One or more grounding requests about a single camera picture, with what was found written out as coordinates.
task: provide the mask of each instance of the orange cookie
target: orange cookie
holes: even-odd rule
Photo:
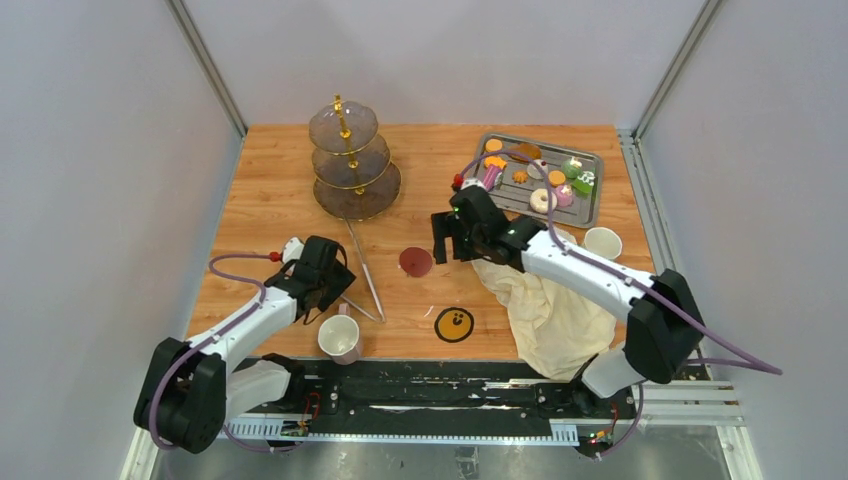
[[[515,183],[524,183],[527,181],[527,172],[515,172],[512,174],[512,181]]]
[[[490,138],[486,140],[486,146],[483,147],[483,149],[486,150],[486,153],[494,152],[496,150],[502,150],[503,142],[498,140],[497,138]]]
[[[548,174],[548,181],[552,187],[558,187],[565,183],[565,174],[559,170],[553,170]]]

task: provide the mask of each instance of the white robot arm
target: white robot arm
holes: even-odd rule
[[[562,284],[627,323],[623,346],[597,355],[575,377],[597,397],[608,398],[630,385],[651,380],[668,383],[697,347],[702,334],[659,305],[636,285],[662,294],[703,323],[682,275],[659,276],[606,260],[557,237],[530,217],[506,218],[485,189],[467,186],[450,200],[452,211],[431,217],[436,263],[447,261],[445,239],[452,238],[453,257],[482,258],[509,265]]]
[[[312,308],[325,311],[355,276],[336,259],[344,249],[321,237],[286,244],[280,271],[264,282],[265,291],[209,330],[185,342],[168,338],[154,351],[133,421],[149,429],[155,391],[165,382],[156,406],[159,436],[197,453],[206,449],[231,418],[257,405],[285,398],[293,362],[266,355],[235,371],[268,337]],[[197,349],[173,377],[166,373],[186,352]]]

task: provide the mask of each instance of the gray wall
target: gray wall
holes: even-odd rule
[[[0,477],[117,478],[239,148],[162,1],[0,7]]]
[[[726,2],[644,145],[765,478],[846,478],[848,3]]]
[[[633,126],[703,0],[188,0],[248,123]]]

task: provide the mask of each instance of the white cup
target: white cup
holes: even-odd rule
[[[339,365],[350,365],[362,357],[359,325],[350,316],[350,306],[339,305],[339,314],[324,320],[318,329],[318,346]]]
[[[621,247],[621,237],[606,227],[590,228],[583,237],[583,248],[607,260],[618,258]]]

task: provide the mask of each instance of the metal tray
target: metal tray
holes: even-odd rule
[[[542,160],[548,163],[549,169],[560,168],[564,162],[577,158],[583,162],[583,170],[595,171],[595,188],[592,193],[586,197],[580,196],[577,193],[574,195],[574,203],[565,208],[557,208],[554,212],[554,221],[564,225],[571,225],[580,228],[590,228],[598,221],[598,209],[601,204],[601,184],[604,178],[604,161],[601,157],[580,150],[574,150],[560,145],[552,145],[550,143],[538,142],[529,138],[515,137],[503,133],[489,132],[480,139],[477,145],[477,155],[482,155],[486,142],[491,138],[497,138],[504,144],[504,148],[509,148],[520,143],[531,143],[538,145],[542,150]],[[507,160],[506,170],[503,173],[503,181],[499,187],[495,187],[489,192],[489,195],[495,201],[495,205],[513,212],[518,212],[531,217],[547,220],[547,216],[541,213],[536,213],[530,209],[530,194],[538,188],[545,188],[545,182],[541,180],[527,179],[523,184],[517,184],[512,181],[512,174],[516,171],[525,171],[527,164],[513,160],[512,158],[503,155]],[[472,174],[480,180],[486,174],[482,162],[472,171]],[[566,184],[571,184],[573,180],[566,181]]]

